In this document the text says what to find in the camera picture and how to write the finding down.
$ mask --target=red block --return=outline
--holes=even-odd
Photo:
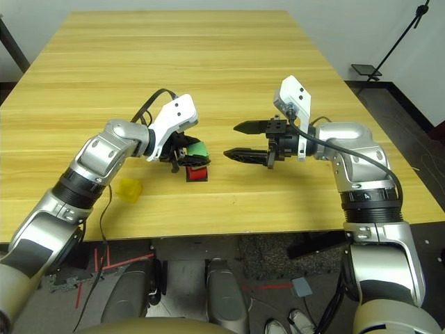
[[[186,167],[187,176],[189,180],[205,180],[207,178],[207,167],[193,170],[191,167]]]

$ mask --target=black stand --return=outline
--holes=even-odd
[[[30,66],[28,59],[26,59],[25,55],[15,42],[14,38],[9,33],[8,28],[6,28],[1,18],[0,18],[0,41],[5,46],[6,51],[8,51],[8,53],[14,59],[14,62],[20,67],[20,70],[23,73],[25,73]]]
[[[405,31],[402,33],[402,35],[400,35],[400,37],[397,39],[396,43],[394,43],[394,45],[388,51],[387,55],[382,59],[380,64],[378,64],[378,66],[374,69],[374,71],[372,71],[371,74],[368,74],[368,80],[366,80],[366,82],[369,82],[370,80],[376,78],[376,74],[380,73],[379,69],[383,66],[383,64],[385,64],[385,61],[387,61],[389,56],[391,56],[392,52],[397,48],[398,44],[402,41],[402,39],[405,37],[405,35],[408,33],[408,31],[412,28],[412,26],[414,25],[414,29],[417,28],[421,18],[428,12],[428,3],[429,2],[430,2],[430,0],[426,0],[424,5],[420,5],[419,7],[417,7],[416,16],[414,17],[414,19],[411,21],[411,23],[408,25],[408,27],[405,29]],[[357,92],[357,95],[359,95],[363,89],[364,88],[360,88],[360,90]]]

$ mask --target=gray floor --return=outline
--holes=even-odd
[[[445,208],[445,149],[438,142],[431,141],[417,124],[406,114],[392,96],[385,90],[364,90],[360,97],[373,117],[388,133],[391,140],[404,154],[410,165],[418,173],[437,202]],[[162,303],[149,310],[149,316],[190,317],[205,319],[204,260],[223,257],[229,264],[248,296],[250,305],[250,325],[252,334],[263,333],[264,324],[272,317],[285,321],[285,316],[293,308],[304,310],[302,300],[295,296],[291,288],[259,289],[262,285],[288,283],[289,279],[256,280],[254,275],[246,275],[240,259],[240,243],[237,236],[167,238],[154,241],[158,257],[169,260],[168,293]],[[275,261],[282,259],[280,245],[267,254]],[[315,266],[321,257],[311,259]],[[313,294],[307,297],[311,313],[315,319],[320,316],[329,301],[337,281],[337,273],[315,273],[307,276]],[[87,307],[79,328],[98,324],[105,304],[118,274],[105,275]],[[90,285],[85,283],[81,292],[81,302],[85,301]],[[29,304],[18,319],[14,332],[19,333],[70,333],[78,319],[80,308],[75,308],[78,290],[49,293],[47,279],[33,295]],[[351,333],[355,304],[345,299],[328,333]]]

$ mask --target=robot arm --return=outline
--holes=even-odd
[[[79,242],[83,233],[79,225],[125,159],[142,155],[148,161],[162,159],[170,136],[196,123],[192,98],[182,95],[164,105],[149,127],[110,120],[103,132],[86,142],[20,225],[8,254],[0,260],[0,333],[9,333],[41,277],[57,267]]]
[[[225,155],[268,168],[292,156],[298,161],[310,155],[331,161],[350,240],[343,282],[347,295],[359,301],[354,333],[440,333],[435,320],[420,308],[425,283],[410,226],[403,221],[395,180],[379,166],[333,149],[349,149],[390,169],[370,130],[354,122],[308,125],[310,95],[294,77],[283,80],[274,105],[289,124],[275,116],[234,128],[246,134],[266,133],[268,150],[235,148]],[[296,118],[300,118],[300,129],[293,123]],[[307,140],[308,135],[315,140]],[[332,145],[321,145],[324,142]]]

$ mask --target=person's feet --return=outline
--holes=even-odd
[[[292,334],[314,334],[315,325],[301,311],[292,310],[289,319]],[[278,320],[271,319],[264,328],[264,334],[287,334],[287,331]]]
[[[267,321],[264,334],[287,334],[281,322],[275,319]]]
[[[289,319],[293,322],[289,324],[292,334],[314,334],[315,325],[303,312],[292,310]]]

